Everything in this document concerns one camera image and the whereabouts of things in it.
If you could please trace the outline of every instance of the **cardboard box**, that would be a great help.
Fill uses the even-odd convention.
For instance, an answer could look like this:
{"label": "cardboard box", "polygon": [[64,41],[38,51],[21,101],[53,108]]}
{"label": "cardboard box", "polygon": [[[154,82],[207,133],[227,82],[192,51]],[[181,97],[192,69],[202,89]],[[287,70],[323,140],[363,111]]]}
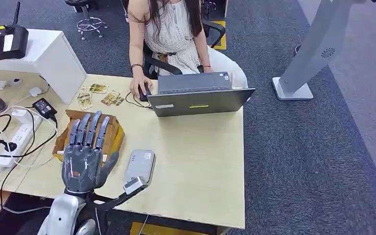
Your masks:
{"label": "cardboard box", "polygon": [[[63,131],[63,133],[58,136],[57,140],[55,141],[54,148],[52,150],[53,156],[58,158],[60,161],[63,160],[63,155],[57,154],[57,151],[64,151],[65,146],[68,145],[69,142],[69,134],[71,125],[76,119],[82,119],[85,114],[91,114],[92,117],[89,120],[89,124],[93,118],[94,113],[91,112],[83,112],[83,111],[77,111],[77,110],[66,110],[67,116],[70,117],[70,122],[67,126],[67,128]],[[120,123],[118,122],[117,118],[112,115],[106,115],[102,114],[100,119],[97,123],[97,130],[96,130],[96,137],[98,135],[101,123],[104,120],[104,117],[109,116],[109,124],[107,125],[106,129],[106,135],[104,136],[104,143],[103,143],[103,154],[107,155],[107,158],[111,156],[111,154],[115,151],[118,151],[120,149],[120,146],[124,139],[124,131]]]}

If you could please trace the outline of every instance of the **black armrest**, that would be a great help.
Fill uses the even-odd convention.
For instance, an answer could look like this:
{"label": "black armrest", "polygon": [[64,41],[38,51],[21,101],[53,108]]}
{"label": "black armrest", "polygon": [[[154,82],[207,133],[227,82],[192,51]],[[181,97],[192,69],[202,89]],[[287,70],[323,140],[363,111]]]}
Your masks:
{"label": "black armrest", "polygon": [[218,42],[220,42],[221,38],[223,38],[224,34],[226,34],[226,28],[224,28],[220,24],[213,23],[211,21],[207,21],[204,19],[202,20],[202,24],[210,28],[216,29],[218,32],[220,32],[220,37],[218,37],[218,39],[213,43],[213,45],[211,45],[211,48],[214,48],[218,44]]}
{"label": "black armrest", "polygon": [[168,63],[165,63],[165,62],[162,62],[160,60],[157,60],[157,59],[154,59],[152,57],[145,57],[145,62],[151,64],[151,65],[154,65],[158,68],[161,68],[163,70],[166,70],[168,72],[170,72],[171,74],[173,75],[181,75],[182,72],[179,68],[173,66],[173,65],[170,65]]}
{"label": "black armrest", "polygon": [[152,51],[149,49],[149,47],[144,44],[143,45],[143,56],[145,57],[145,64],[143,70],[147,73],[149,73],[149,68],[151,65],[156,66],[158,68],[161,68],[163,70],[166,70],[170,72],[173,75],[181,75],[182,72],[179,68],[170,65],[168,63],[162,62],[160,60],[152,58]]}

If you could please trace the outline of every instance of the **white kiosk stand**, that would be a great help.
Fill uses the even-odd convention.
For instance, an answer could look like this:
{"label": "white kiosk stand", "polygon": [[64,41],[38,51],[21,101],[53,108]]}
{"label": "white kiosk stand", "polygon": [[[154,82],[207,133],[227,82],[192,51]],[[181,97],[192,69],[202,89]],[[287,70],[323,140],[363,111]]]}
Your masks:
{"label": "white kiosk stand", "polygon": [[307,82],[342,51],[350,9],[354,3],[365,2],[321,0],[299,53],[281,77],[273,78],[279,100],[313,99]]}

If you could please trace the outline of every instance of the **white sleeveless top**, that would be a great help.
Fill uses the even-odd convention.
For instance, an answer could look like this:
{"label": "white sleeveless top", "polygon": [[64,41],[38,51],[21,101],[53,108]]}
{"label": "white sleeveless top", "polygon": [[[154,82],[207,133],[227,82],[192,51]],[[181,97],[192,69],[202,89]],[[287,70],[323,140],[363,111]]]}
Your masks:
{"label": "white sleeveless top", "polygon": [[[189,25],[189,17],[185,8],[185,0],[168,3],[160,10],[161,30],[156,38],[156,27],[150,21],[145,26],[145,42],[158,59],[158,53],[176,53],[168,56],[168,63],[179,68],[183,74],[199,73],[201,65],[195,42]],[[165,70],[161,75],[169,75]]]}

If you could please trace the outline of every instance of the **white cable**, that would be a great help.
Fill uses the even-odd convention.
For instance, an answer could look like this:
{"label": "white cable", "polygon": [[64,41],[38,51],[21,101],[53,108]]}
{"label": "white cable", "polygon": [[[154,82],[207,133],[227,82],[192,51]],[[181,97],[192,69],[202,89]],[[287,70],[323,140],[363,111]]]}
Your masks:
{"label": "white cable", "polygon": [[141,229],[139,230],[138,235],[141,235],[141,233],[142,233],[142,231],[143,231],[143,228],[145,227],[146,221],[148,220],[148,217],[149,217],[149,215],[147,214],[147,215],[146,215],[145,222],[142,224],[142,227],[141,227]]}
{"label": "white cable", "polygon": [[17,105],[17,104],[21,103],[22,101],[24,101],[25,99],[30,98],[30,97],[31,97],[31,94],[29,94],[27,97],[24,97],[20,101],[17,101],[15,103],[11,104],[10,106],[8,106],[8,108],[5,109],[5,111],[3,113],[6,114],[6,112],[8,112],[8,110],[10,110],[12,107],[14,107],[14,105]]}
{"label": "white cable", "polygon": [[95,211],[96,211],[96,220],[97,220],[98,233],[99,233],[100,235],[102,235],[102,234],[101,234],[101,229],[100,229],[100,222],[99,222],[99,220],[98,220],[98,215],[97,215],[97,208],[94,208],[94,209],[95,209]]}
{"label": "white cable", "polygon": [[14,214],[23,214],[23,213],[28,213],[28,212],[34,212],[34,211],[38,211],[38,210],[41,210],[41,209],[49,209],[51,207],[40,207],[40,208],[35,208],[35,209],[30,209],[30,210],[26,210],[26,211],[14,211],[14,210],[11,210],[9,209],[8,207],[5,207],[2,205],[2,208],[8,212],[11,212],[11,213],[14,213]]}
{"label": "white cable", "polygon": [[[22,107],[22,106],[14,105],[14,106],[12,106],[12,107],[22,108],[22,109],[29,110],[30,112],[32,112],[32,113],[38,115],[42,120],[46,120],[49,124],[52,125],[52,127],[54,127],[54,130],[55,130],[55,133],[56,133],[55,137],[56,137],[56,138],[58,137],[58,130],[57,130],[57,127],[55,126],[55,124],[53,124],[52,122],[50,122],[50,121],[49,121],[48,119],[46,119],[45,117],[41,116],[39,113],[37,113],[37,112],[35,112],[35,111],[31,110],[31,109],[28,109],[28,108],[26,108],[26,107]],[[47,164],[49,161],[51,161],[52,158],[53,158],[53,157],[51,156],[46,162],[41,163],[41,164],[24,165],[24,164],[18,163],[17,159],[15,159],[15,158],[13,157],[13,155],[11,155],[11,152],[9,152],[9,156],[11,157],[12,161],[13,161],[15,164],[20,165],[20,166],[23,166],[23,167],[28,167],[28,168],[39,167],[39,166],[45,165],[45,164]]]}

